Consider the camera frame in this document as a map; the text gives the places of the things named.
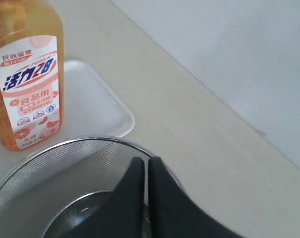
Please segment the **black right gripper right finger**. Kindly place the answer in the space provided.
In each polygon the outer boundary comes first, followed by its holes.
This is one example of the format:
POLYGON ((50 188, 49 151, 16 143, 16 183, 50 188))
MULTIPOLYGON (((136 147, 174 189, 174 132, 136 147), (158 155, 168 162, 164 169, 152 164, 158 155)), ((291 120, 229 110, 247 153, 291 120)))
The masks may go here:
POLYGON ((148 162, 148 195, 154 238, 240 238, 202 211, 177 185, 162 159, 148 162))

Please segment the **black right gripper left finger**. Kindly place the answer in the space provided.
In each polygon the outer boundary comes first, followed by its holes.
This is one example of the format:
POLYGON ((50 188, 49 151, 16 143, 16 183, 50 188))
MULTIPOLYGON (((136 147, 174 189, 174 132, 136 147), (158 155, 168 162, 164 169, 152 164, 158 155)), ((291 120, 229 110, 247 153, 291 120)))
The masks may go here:
POLYGON ((140 238, 144 210, 144 161, 133 158, 111 192, 88 194, 53 221, 55 238, 140 238))

